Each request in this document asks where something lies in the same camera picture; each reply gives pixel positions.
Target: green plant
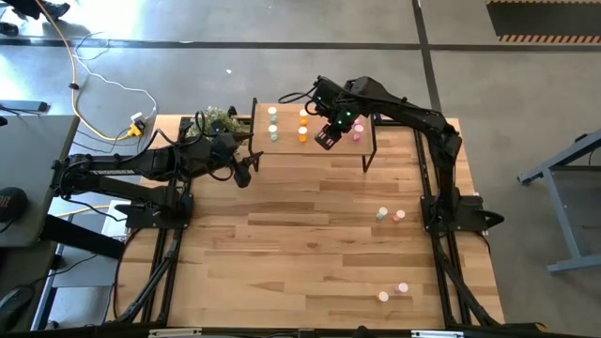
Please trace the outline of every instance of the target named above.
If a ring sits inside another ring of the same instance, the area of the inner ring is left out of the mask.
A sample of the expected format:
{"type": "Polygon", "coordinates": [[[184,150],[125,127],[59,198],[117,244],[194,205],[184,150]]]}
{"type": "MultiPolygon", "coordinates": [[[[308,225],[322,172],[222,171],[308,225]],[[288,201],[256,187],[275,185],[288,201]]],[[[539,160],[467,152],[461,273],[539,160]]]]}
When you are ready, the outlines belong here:
{"type": "MultiPolygon", "coordinates": [[[[205,113],[205,134],[210,133],[210,124],[213,121],[221,120],[225,127],[229,131],[242,131],[243,126],[238,123],[238,121],[234,118],[231,118],[227,115],[227,111],[218,107],[208,107],[207,110],[203,111],[205,113]]],[[[200,116],[198,117],[199,123],[202,123],[200,116]]],[[[200,131],[196,127],[196,124],[193,124],[188,129],[187,136],[197,136],[200,131]]]]}

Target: black bracket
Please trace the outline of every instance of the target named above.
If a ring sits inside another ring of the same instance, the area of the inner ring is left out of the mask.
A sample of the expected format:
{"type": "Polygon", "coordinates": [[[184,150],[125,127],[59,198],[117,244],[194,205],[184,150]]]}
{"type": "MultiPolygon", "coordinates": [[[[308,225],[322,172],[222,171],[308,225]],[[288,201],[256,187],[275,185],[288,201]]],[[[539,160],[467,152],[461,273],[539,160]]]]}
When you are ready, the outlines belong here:
{"type": "Polygon", "coordinates": [[[460,196],[457,203],[457,213],[453,221],[440,222],[432,206],[435,205],[436,196],[422,196],[422,216],[424,217],[425,230],[430,226],[437,226],[439,231],[486,231],[494,225],[502,223],[504,218],[492,211],[484,210],[482,197],[460,196]]]}
{"type": "Polygon", "coordinates": [[[125,226],[133,229],[184,229],[188,227],[188,221],[192,217],[194,196],[184,192],[181,195],[181,204],[177,214],[162,212],[147,205],[119,205],[116,209],[128,216],[125,226]]]}

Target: yellow striped tape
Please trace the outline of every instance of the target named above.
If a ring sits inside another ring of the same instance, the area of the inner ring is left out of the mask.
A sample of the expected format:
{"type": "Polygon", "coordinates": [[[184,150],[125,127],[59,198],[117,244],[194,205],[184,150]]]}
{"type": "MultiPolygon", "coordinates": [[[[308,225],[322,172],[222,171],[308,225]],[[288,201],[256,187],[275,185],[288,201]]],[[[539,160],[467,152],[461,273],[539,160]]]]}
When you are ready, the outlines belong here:
{"type": "Polygon", "coordinates": [[[527,43],[599,43],[600,36],[538,36],[538,35],[503,35],[498,36],[500,42],[527,43]]]}

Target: gray floor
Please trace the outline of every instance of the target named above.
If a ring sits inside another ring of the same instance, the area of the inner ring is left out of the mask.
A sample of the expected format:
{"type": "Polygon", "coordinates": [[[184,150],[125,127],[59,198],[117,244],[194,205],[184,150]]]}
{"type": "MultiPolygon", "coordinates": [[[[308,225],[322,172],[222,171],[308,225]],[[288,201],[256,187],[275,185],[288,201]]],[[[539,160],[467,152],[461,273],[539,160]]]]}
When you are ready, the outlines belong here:
{"type": "MultiPolygon", "coordinates": [[[[62,24],[71,37],[106,31],[113,38],[165,41],[418,41],[409,0],[81,0],[72,4],[65,17],[72,25],[62,24]]],[[[422,0],[421,4],[430,43],[498,43],[485,1],[422,0]]],[[[43,20],[21,23],[11,15],[5,17],[22,24],[24,35],[55,37],[43,20]]],[[[476,189],[489,209],[506,218],[490,231],[490,242],[508,322],[539,321],[553,331],[584,335],[601,331],[601,269],[559,276],[547,273],[546,264],[568,257],[559,224],[544,184],[525,188],[515,179],[582,133],[599,128],[599,55],[432,53],[442,108],[447,116],[460,118],[476,189]]],[[[369,75],[395,95],[430,104],[419,51],[112,49],[90,62],[90,67],[124,85],[147,89],[159,102],[161,114],[232,104],[248,112],[253,97],[274,101],[309,88],[319,74],[339,82],[369,75]]],[[[81,68],[79,78],[85,80],[81,68]]],[[[70,114],[69,79],[63,48],[0,46],[0,87],[6,99],[46,100],[53,105],[51,114],[70,114]]],[[[148,113],[151,104],[144,95],[87,79],[80,107],[99,129],[117,133],[130,115],[148,113]]],[[[82,135],[77,140],[104,146],[82,135]]],[[[135,146],[119,151],[133,153],[135,146]]],[[[601,163],[600,157],[593,162],[601,163]]],[[[593,241],[601,240],[601,230],[587,234],[593,241]]],[[[78,319],[69,316],[73,314],[70,302],[62,299],[53,315],[71,325],[87,324],[79,311],[78,319]]]]}

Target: wooden plank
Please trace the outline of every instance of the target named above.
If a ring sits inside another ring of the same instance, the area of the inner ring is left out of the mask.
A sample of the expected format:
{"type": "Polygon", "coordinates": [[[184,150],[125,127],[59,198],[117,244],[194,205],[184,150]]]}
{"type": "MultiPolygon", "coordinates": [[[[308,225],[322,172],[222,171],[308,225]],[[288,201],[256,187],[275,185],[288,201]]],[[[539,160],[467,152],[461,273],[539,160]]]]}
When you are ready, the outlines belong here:
{"type": "MultiPolygon", "coordinates": [[[[175,138],[179,119],[160,115],[156,127],[175,138]]],[[[456,120],[449,122],[459,130],[456,120]]],[[[378,127],[377,138],[378,153],[367,174],[357,156],[266,155],[246,189],[232,181],[196,179],[169,325],[441,328],[431,243],[419,207],[422,186],[413,132],[378,127]],[[406,217],[399,223],[392,217],[378,221],[379,207],[391,213],[403,209],[406,217]],[[407,294],[393,292],[401,282],[409,285],[407,294]],[[389,292],[391,300],[379,302],[379,291],[389,292]]],[[[164,146],[158,140],[155,146],[164,146]]],[[[473,192],[463,149],[456,180],[463,194],[473,192]]],[[[141,231],[125,254],[119,311],[147,280],[156,234],[141,231]]],[[[458,233],[457,243],[466,283],[502,321],[486,245],[468,233],[458,233]]],[[[456,293],[450,290],[458,317],[456,293]]],[[[155,309],[160,302],[158,296],[155,309]]]]}
{"type": "Polygon", "coordinates": [[[303,109],[303,104],[274,104],[258,103],[254,110],[254,128],[253,128],[253,151],[264,151],[266,154],[310,154],[310,155],[369,155],[372,153],[373,142],[371,132],[371,121],[364,117],[358,118],[362,121],[364,131],[360,141],[352,140],[352,133],[344,134],[342,139],[330,150],[324,149],[313,140],[328,120],[321,116],[306,116],[307,138],[308,141],[302,143],[299,141],[299,127],[301,126],[301,117],[299,111],[303,109]],[[278,140],[272,142],[270,132],[270,114],[268,109],[275,107],[277,109],[277,136],[278,140]]]}

